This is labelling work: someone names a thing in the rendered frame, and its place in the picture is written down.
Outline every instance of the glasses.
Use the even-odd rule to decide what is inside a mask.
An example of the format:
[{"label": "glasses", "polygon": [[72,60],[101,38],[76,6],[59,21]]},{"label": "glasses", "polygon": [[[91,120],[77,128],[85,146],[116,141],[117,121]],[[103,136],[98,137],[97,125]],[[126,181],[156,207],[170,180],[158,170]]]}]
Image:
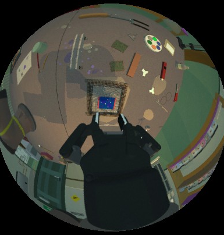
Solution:
[{"label": "glasses", "polygon": [[162,97],[161,104],[164,105],[167,101],[169,101],[171,99],[171,97],[172,97],[172,94],[170,92],[167,93],[164,97]]}]

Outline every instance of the green floor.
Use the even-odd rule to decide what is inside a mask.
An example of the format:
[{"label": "green floor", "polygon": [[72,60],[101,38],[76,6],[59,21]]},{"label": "green floor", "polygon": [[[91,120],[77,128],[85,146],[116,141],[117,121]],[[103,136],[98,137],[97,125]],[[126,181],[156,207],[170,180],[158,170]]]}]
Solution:
[{"label": "green floor", "polygon": [[[120,4],[100,4],[101,8],[116,8],[135,12],[145,17],[156,20],[157,17],[132,6]],[[161,22],[165,29],[171,29]],[[200,43],[189,33],[179,36],[184,44]],[[164,127],[156,136],[156,141],[160,143],[162,149],[158,152],[159,161],[164,170],[166,165],[173,161],[189,144],[195,139],[207,119],[215,92],[219,93],[219,74],[215,69],[197,62],[185,61],[189,67],[184,71],[181,89],[179,90],[178,100],[174,105],[169,118]],[[10,72],[10,65],[5,74]]]}]

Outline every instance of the purple spot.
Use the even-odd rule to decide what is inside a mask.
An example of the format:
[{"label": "purple spot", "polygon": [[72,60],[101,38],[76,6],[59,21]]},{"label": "purple spot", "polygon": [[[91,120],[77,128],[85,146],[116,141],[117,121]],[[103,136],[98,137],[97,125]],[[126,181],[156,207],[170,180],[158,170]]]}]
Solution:
[{"label": "purple spot", "polygon": [[94,69],[94,70],[92,71],[92,74],[96,74],[96,73],[98,73],[98,72],[99,72],[98,69]]},{"label": "purple spot", "polygon": [[69,63],[69,62],[70,62],[70,60],[71,60],[71,54],[72,54],[72,52],[69,52],[69,53],[65,56],[65,59],[64,59],[65,63]]}]

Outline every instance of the table surface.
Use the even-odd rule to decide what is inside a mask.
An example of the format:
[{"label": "table surface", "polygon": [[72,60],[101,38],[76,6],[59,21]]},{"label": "table surface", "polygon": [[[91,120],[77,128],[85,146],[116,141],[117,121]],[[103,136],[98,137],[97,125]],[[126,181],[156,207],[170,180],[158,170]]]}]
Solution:
[{"label": "table surface", "polygon": [[[133,19],[148,24],[149,31],[135,26],[126,20],[114,18],[79,19],[80,15],[88,13],[104,13],[100,8],[82,9],[59,16],[36,31],[24,44],[22,54],[13,72],[13,83],[10,83],[10,98],[13,111],[17,111],[20,103],[25,104],[35,118],[37,129],[27,134],[27,138],[38,152],[43,146],[53,152],[50,153],[58,162],[59,150],[71,133],[80,123],[90,124],[92,116],[87,116],[86,83],[85,79],[101,79],[128,83],[122,114],[133,125],[151,127],[148,133],[155,138],[163,126],[174,106],[176,83],[181,89],[183,70],[175,68],[176,63],[184,63],[184,51],[179,47],[177,38],[170,31],[158,23],[133,12],[129,12]],[[91,49],[83,49],[81,55],[82,70],[70,70],[70,62],[65,62],[66,56],[72,52],[76,34],[85,34],[91,44]],[[132,40],[128,34],[136,35]],[[146,47],[145,35],[156,36],[161,44],[161,52],[153,52]],[[163,47],[166,38],[175,47],[172,56]],[[112,44],[119,40],[128,45],[124,53],[112,48]],[[38,54],[40,70],[48,55],[44,70],[38,71],[37,54],[32,53],[32,66],[17,85],[16,70],[33,46],[37,42],[48,44],[43,54]],[[127,76],[134,54],[141,55],[140,63],[133,78]],[[109,62],[122,60],[124,71],[111,72]],[[162,62],[167,63],[166,76],[160,79]],[[149,92],[154,87],[154,95]],[[171,93],[170,101],[163,107],[161,99]],[[99,118],[100,124],[117,123],[116,117]],[[120,131],[119,126],[100,126],[103,131]],[[87,137],[81,151],[86,153],[93,146],[92,137]]]}]

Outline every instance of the bottle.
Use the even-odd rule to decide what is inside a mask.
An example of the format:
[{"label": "bottle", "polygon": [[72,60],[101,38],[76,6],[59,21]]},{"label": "bottle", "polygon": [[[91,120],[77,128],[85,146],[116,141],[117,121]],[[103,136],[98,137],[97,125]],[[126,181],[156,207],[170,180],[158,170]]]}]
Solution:
[{"label": "bottle", "polygon": [[186,65],[182,64],[182,63],[176,63],[175,64],[175,67],[177,69],[183,69],[183,70],[186,70],[186,69],[189,69],[189,67],[187,67]]}]

